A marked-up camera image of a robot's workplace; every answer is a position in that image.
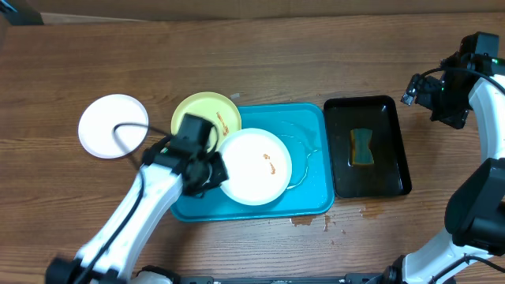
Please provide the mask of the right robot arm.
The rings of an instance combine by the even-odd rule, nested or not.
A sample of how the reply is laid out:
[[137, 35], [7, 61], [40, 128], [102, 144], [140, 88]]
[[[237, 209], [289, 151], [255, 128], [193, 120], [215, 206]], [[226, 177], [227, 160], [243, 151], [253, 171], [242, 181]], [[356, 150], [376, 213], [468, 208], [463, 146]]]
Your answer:
[[449, 283], [460, 271], [504, 254], [504, 60], [489, 54], [454, 54], [442, 61], [440, 79], [427, 71], [412, 77], [402, 102], [432, 111], [432, 120], [452, 123], [457, 111], [477, 118], [482, 164], [456, 190], [444, 229], [426, 245], [400, 256], [368, 283]]

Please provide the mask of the white plate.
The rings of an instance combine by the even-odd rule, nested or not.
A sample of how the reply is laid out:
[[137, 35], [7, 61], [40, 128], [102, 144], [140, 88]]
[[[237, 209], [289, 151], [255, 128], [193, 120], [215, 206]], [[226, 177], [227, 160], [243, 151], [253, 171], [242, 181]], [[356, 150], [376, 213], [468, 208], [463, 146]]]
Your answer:
[[276, 135], [266, 130], [239, 130], [224, 140], [219, 153], [228, 174], [221, 189], [240, 204], [268, 204], [279, 198], [290, 183], [290, 153]]
[[90, 104], [80, 117], [83, 148], [101, 159], [116, 159], [137, 149], [147, 136], [148, 113], [129, 95], [112, 94]]

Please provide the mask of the yellow green sponge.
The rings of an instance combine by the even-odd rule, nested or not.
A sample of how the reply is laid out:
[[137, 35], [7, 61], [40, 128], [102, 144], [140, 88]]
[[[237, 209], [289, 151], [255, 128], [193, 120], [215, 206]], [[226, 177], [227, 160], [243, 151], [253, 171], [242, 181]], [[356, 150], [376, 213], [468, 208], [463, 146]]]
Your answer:
[[350, 131], [350, 163], [352, 166], [368, 166], [374, 163], [370, 143], [372, 130], [359, 128]]

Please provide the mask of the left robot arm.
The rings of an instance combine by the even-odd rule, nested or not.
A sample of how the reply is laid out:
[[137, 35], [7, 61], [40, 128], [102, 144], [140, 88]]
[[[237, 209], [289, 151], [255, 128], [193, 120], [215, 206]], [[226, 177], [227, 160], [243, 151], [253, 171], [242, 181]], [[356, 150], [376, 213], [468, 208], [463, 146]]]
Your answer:
[[147, 240], [180, 196], [203, 196], [228, 178], [221, 154], [165, 137], [144, 151], [134, 183], [73, 260], [55, 258], [47, 283], [128, 283]]

